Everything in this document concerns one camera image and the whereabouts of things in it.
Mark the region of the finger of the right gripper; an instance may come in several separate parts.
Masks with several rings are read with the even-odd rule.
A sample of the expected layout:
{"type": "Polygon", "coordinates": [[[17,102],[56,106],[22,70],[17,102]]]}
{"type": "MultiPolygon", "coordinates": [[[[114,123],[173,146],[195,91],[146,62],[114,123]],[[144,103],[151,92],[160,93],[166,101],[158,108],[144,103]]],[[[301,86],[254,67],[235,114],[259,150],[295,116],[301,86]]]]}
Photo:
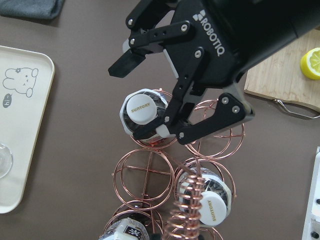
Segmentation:
{"type": "Polygon", "coordinates": [[[125,20],[130,29],[129,49],[108,69],[110,76],[124,78],[146,55],[160,53],[167,45],[186,42],[194,36],[193,27],[186,19],[157,27],[169,11],[177,10],[179,3],[178,0],[139,1],[125,20]]]}
{"type": "Polygon", "coordinates": [[[192,50],[178,75],[165,112],[135,131],[133,137],[136,140],[158,131],[160,136],[175,136],[181,145],[186,145],[250,120],[250,104],[235,82],[221,89],[213,112],[207,117],[200,116],[196,107],[204,100],[209,89],[200,84],[208,60],[204,48],[198,46],[192,50]]]}

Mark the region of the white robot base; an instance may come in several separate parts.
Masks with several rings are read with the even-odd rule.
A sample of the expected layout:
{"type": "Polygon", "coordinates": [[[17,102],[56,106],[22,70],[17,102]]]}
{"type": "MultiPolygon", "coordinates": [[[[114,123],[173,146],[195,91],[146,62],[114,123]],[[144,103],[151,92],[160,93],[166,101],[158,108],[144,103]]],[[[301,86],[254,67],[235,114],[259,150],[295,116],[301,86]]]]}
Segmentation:
{"type": "Polygon", "coordinates": [[[302,240],[320,239],[320,147],[317,147],[302,240]]]}

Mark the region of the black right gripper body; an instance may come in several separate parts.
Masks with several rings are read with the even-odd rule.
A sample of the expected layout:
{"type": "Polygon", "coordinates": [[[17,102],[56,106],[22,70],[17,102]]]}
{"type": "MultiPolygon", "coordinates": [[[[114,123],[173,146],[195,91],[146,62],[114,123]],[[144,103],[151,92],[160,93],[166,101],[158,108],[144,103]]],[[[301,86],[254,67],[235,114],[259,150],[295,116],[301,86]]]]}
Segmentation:
{"type": "Polygon", "coordinates": [[[320,23],[317,0],[167,0],[172,23],[186,22],[190,36],[165,45],[179,77],[166,120],[186,120],[208,88],[229,98],[215,114],[248,120],[251,106],[236,89],[250,68],[320,23]]]}

